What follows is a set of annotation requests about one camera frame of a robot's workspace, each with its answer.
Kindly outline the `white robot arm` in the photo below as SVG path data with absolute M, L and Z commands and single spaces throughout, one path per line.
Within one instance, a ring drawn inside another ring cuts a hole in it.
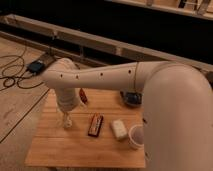
M 146 171 L 213 171 L 213 89 L 197 69 L 155 61 L 79 70 L 62 58 L 42 79 L 65 110 L 73 88 L 140 92 Z

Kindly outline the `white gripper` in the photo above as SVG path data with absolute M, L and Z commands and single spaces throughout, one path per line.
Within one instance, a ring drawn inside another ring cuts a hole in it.
M 63 112 L 72 111 L 79 104 L 79 96 L 74 88 L 56 89 L 57 105 Z

